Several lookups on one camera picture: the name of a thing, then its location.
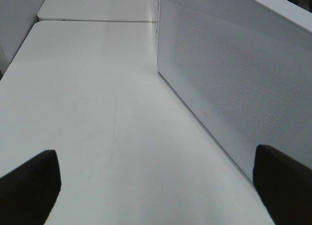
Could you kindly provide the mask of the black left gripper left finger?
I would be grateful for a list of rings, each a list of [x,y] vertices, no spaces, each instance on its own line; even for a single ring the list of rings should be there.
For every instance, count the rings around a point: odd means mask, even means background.
[[[55,150],[45,150],[0,178],[0,223],[43,225],[61,190]]]

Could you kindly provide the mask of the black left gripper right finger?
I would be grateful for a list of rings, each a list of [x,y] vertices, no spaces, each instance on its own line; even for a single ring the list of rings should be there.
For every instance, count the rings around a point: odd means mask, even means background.
[[[276,225],[312,223],[310,168],[269,145],[258,145],[253,184]]]

